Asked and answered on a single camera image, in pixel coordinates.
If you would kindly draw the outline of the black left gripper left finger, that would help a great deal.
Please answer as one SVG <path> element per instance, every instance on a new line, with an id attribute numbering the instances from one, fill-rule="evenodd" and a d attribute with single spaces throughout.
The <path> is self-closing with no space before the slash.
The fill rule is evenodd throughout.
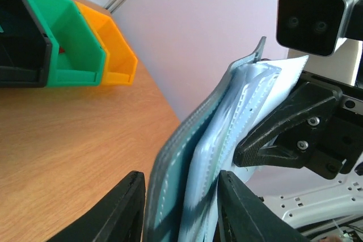
<path id="1" fill-rule="evenodd" d="M 145 177 L 131 171 L 88 212 L 49 241 L 140 241 Z"/>

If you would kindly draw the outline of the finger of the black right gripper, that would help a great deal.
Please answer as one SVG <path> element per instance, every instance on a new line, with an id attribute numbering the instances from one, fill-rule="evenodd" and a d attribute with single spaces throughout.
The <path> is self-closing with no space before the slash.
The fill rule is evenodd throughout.
<path id="1" fill-rule="evenodd" d="M 305 82 L 259 122 L 237 145 L 238 167 L 272 165 L 301 168 L 310 159 L 339 101 L 342 90 Z"/>

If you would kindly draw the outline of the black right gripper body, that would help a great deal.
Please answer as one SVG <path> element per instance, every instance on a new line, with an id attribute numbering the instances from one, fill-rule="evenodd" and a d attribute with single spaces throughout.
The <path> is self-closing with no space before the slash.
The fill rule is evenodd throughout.
<path id="1" fill-rule="evenodd" d="M 305 82 L 331 84 L 343 93 L 320 141 L 303 166 L 331 180 L 340 173 L 349 173 L 362 153 L 362 89 L 308 72 L 301 75 L 296 87 Z"/>

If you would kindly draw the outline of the teal blue card holder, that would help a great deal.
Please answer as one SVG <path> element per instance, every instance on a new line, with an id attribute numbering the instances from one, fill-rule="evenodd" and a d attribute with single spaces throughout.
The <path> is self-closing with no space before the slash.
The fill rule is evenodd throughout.
<path id="1" fill-rule="evenodd" d="M 237 144 L 252 130 L 281 69 L 263 61 L 265 38 L 232 62 L 210 95 L 158 153 L 149 178 L 143 241 L 212 241 L 221 170 L 248 181 L 256 166 L 237 167 Z"/>

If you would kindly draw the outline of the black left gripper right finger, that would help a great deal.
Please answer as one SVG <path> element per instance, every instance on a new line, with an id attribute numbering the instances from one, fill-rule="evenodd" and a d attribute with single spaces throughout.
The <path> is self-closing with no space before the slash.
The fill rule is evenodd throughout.
<path id="1" fill-rule="evenodd" d="M 217 202 L 221 241 L 308 241 L 231 171 L 219 173 Z"/>

